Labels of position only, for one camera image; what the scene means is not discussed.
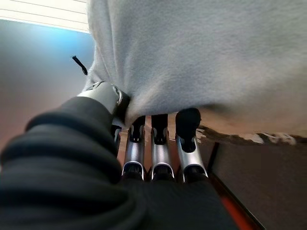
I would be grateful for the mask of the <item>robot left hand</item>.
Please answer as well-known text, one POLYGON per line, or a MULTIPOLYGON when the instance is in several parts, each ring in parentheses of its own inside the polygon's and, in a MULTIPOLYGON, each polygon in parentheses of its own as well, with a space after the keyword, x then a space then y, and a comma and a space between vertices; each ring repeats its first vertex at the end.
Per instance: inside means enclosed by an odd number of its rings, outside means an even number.
POLYGON ((163 173, 145 182, 121 172, 111 131, 128 97, 97 82, 34 117, 0 155, 3 230, 235 230, 199 170, 178 184, 163 173))

